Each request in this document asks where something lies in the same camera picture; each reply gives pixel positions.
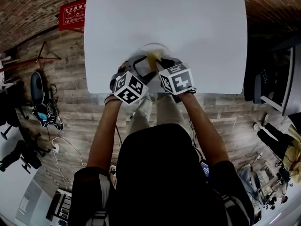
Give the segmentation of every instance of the white cable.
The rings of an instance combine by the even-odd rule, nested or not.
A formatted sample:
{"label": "white cable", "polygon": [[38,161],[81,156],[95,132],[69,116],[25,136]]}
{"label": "white cable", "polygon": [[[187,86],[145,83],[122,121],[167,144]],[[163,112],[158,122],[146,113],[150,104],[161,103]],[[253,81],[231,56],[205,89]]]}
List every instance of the white cable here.
{"label": "white cable", "polygon": [[62,175],[62,178],[63,178],[65,186],[66,186],[66,192],[67,192],[68,191],[68,186],[69,186],[69,181],[67,180],[67,178],[61,172],[60,166],[58,165],[58,158],[56,157],[54,149],[52,149],[52,151],[53,151],[53,154],[55,155],[55,159],[56,159],[56,164],[55,165],[56,165],[57,169],[60,171],[60,173]]}
{"label": "white cable", "polygon": [[[68,145],[72,146],[71,143],[68,142],[68,141],[66,141],[64,138],[56,137],[56,138],[54,138],[54,139],[51,141],[51,144],[53,145],[53,147],[55,147],[54,144],[53,144],[53,141],[56,140],[56,139],[58,139],[58,138],[62,139],[65,143],[67,143]],[[73,147],[73,149],[75,150],[75,152],[79,155],[80,160],[81,160],[81,164],[82,164],[83,167],[85,168],[86,166],[85,166],[84,163],[83,163],[83,159],[82,159],[81,155],[80,155],[79,152],[75,149],[74,146],[72,146],[72,147]]]}

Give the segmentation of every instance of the wire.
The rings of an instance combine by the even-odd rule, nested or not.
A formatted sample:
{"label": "wire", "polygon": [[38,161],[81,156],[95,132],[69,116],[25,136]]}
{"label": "wire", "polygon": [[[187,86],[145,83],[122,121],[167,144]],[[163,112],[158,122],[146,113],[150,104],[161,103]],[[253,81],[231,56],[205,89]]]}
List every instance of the wire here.
{"label": "wire", "polygon": [[51,84],[50,87],[51,87],[51,86],[54,86],[54,87],[55,87],[55,93],[52,95],[52,96],[55,96],[55,95],[57,94],[57,88],[56,88],[55,84]]}
{"label": "wire", "polygon": [[85,168],[86,166],[85,166],[84,163],[83,163],[83,159],[82,159],[81,155],[79,154],[79,152],[76,150],[76,148],[75,148],[70,142],[68,142],[68,141],[65,140],[64,138],[56,137],[56,138],[54,138],[54,139],[52,140],[52,145],[54,146],[53,141],[56,140],[56,139],[58,139],[58,138],[61,139],[61,140],[63,140],[63,141],[64,141],[65,143],[67,143],[68,145],[72,146],[72,148],[75,150],[75,152],[79,155],[81,164],[82,164],[83,167]]}
{"label": "wire", "polygon": [[42,163],[42,161],[40,160],[42,166],[44,167],[45,171],[48,173],[48,175],[52,178],[52,180],[54,180],[54,182],[58,185],[59,188],[62,188],[58,182],[53,178],[53,176],[51,176],[51,174],[49,173],[49,171],[46,169],[46,167],[44,166],[44,164]]}
{"label": "wire", "polygon": [[118,130],[117,125],[115,125],[115,128],[116,128],[117,134],[118,134],[118,136],[119,136],[119,147],[121,148],[121,146],[122,146],[122,140],[121,140],[121,136],[120,136],[120,134],[119,134],[119,130]]}
{"label": "wire", "polygon": [[48,132],[49,143],[50,143],[50,145],[55,149],[55,146],[54,146],[54,145],[51,143],[51,141],[50,141],[50,134],[49,134],[48,127],[46,127],[46,129],[47,129],[47,132]]}
{"label": "wire", "polygon": [[[255,149],[256,147],[260,146],[261,144],[262,144],[262,141],[261,141],[258,145],[256,145],[256,146],[252,149],[252,151],[254,151],[254,149]],[[257,154],[257,152],[256,152],[256,153],[254,153],[252,156],[247,156],[248,154],[251,154],[252,151],[250,151],[249,153],[247,153],[247,154],[245,155],[245,157],[252,157],[252,156],[254,156],[254,155]]]}
{"label": "wire", "polygon": [[202,161],[204,158],[203,158],[202,153],[197,149],[197,145],[196,145],[197,133],[196,133],[196,130],[194,129],[194,127],[193,127],[193,124],[192,124],[192,121],[191,121],[190,118],[189,118],[189,126],[192,129],[192,139],[191,139],[192,140],[192,146],[196,150],[196,152],[200,155],[201,161]]}
{"label": "wire", "polygon": [[54,149],[52,149],[52,151],[53,151],[53,154],[54,154],[54,156],[55,156],[55,159],[56,159],[56,167],[57,167],[57,169],[60,171],[60,173],[61,173],[61,175],[62,175],[62,178],[63,178],[63,180],[64,180],[64,183],[65,183],[65,186],[66,186],[66,192],[68,191],[68,186],[69,186],[69,181],[67,180],[67,178],[63,175],[63,173],[62,173],[62,171],[61,171],[61,169],[60,169],[60,166],[58,165],[58,158],[56,157],[56,154],[55,154],[55,150]]}

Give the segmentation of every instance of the shoe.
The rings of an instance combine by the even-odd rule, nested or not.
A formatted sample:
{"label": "shoe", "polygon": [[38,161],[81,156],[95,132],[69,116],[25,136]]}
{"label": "shoe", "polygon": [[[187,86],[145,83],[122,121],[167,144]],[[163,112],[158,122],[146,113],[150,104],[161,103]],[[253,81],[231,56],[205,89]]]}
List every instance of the shoe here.
{"label": "shoe", "polygon": [[263,118],[263,123],[262,123],[262,126],[265,127],[269,122],[269,114],[266,113],[264,118]]}
{"label": "shoe", "polygon": [[260,127],[259,127],[259,125],[256,122],[253,124],[253,129],[256,132],[260,131]]}
{"label": "shoe", "polygon": [[5,172],[5,167],[2,164],[0,165],[0,171]]}
{"label": "shoe", "polygon": [[115,176],[115,174],[116,174],[116,168],[117,168],[117,167],[116,167],[115,165],[111,165],[111,166],[110,166],[110,173],[113,174],[114,176]]}

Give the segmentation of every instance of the tabletop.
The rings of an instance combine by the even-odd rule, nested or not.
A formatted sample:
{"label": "tabletop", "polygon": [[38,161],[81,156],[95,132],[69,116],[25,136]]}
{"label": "tabletop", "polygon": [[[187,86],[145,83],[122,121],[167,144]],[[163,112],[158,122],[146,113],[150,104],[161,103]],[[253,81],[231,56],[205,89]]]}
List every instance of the tabletop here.
{"label": "tabletop", "polygon": [[149,43],[165,45],[170,56],[188,63],[197,92],[242,92],[247,53],[244,0],[87,0],[89,92],[110,92],[117,68]]}

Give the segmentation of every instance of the red sign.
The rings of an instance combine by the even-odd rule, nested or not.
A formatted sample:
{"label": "red sign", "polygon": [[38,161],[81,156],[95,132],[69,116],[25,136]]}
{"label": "red sign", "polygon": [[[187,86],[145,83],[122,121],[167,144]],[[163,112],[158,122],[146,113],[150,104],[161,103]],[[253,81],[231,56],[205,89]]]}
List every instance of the red sign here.
{"label": "red sign", "polygon": [[61,6],[59,30],[84,32],[86,1],[79,0]]}

